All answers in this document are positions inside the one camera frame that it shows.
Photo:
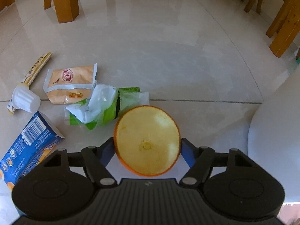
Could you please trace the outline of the wooden chair right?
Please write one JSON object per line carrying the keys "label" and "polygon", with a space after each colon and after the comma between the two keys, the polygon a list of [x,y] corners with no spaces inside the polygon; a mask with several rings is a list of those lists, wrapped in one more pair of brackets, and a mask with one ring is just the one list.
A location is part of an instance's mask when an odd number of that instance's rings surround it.
{"label": "wooden chair right", "polygon": [[265,38],[273,38],[269,49],[280,58],[299,37],[299,0],[240,0],[246,18],[266,18]]}

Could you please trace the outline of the green white snack wrapper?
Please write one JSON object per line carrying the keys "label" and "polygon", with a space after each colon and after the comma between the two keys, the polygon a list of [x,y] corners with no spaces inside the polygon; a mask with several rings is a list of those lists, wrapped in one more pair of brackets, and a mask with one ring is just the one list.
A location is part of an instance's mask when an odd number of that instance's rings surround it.
{"label": "green white snack wrapper", "polygon": [[64,108],[64,123],[92,131],[143,105],[149,105],[149,93],[139,87],[116,88],[95,83],[87,99]]}

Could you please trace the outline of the small white plastic cup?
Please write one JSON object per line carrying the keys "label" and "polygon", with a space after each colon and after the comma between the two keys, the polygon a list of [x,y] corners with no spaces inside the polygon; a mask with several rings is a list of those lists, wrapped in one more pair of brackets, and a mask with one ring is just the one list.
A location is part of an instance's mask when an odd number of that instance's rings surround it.
{"label": "small white plastic cup", "polygon": [[25,84],[16,86],[12,94],[12,105],[29,113],[38,111],[41,104],[40,97],[33,93]]}

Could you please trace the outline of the beige snack packet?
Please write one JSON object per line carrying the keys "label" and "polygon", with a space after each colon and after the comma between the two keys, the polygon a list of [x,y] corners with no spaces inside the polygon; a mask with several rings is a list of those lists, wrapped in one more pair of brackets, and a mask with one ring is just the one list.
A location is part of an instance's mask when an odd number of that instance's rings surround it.
{"label": "beige snack packet", "polygon": [[43,90],[52,104],[74,104],[90,96],[98,64],[48,70]]}

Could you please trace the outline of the long gold white wrapper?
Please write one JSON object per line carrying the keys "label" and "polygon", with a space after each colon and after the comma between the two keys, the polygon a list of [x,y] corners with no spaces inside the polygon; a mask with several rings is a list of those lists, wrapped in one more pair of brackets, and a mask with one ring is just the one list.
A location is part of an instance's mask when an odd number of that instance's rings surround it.
{"label": "long gold white wrapper", "polygon": [[40,71],[44,68],[45,64],[51,58],[52,52],[47,52],[42,54],[39,59],[33,64],[29,72],[24,76],[21,84],[25,84],[27,87],[30,87],[35,78],[38,76]]}

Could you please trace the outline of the orange half cut fruit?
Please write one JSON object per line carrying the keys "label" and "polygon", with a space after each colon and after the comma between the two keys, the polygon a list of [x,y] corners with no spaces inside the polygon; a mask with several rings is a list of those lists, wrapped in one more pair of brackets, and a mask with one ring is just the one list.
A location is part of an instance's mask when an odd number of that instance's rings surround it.
{"label": "orange half cut fruit", "polygon": [[113,140],[121,164],[144,177],[168,172],[181,151],[181,134],[174,119],[164,110],[149,105],[124,113],[116,123]]}

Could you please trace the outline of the white plastic trash bin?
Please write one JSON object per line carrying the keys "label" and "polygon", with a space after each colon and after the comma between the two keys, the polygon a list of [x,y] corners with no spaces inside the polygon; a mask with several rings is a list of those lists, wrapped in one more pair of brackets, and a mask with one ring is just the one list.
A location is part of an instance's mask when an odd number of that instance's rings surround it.
{"label": "white plastic trash bin", "polygon": [[299,202],[299,68],[255,112],[248,156],[282,184],[286,202]]}

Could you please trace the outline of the blue carton box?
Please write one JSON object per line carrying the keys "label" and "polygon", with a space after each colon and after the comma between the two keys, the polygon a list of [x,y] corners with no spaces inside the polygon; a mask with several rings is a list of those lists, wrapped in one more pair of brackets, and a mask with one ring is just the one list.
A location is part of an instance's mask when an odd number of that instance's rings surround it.
{"label": "blue carton box", "polygon": [[50,119],[37,111],[1,160],[1,178],[12,190],[52,149],[64,140]]}

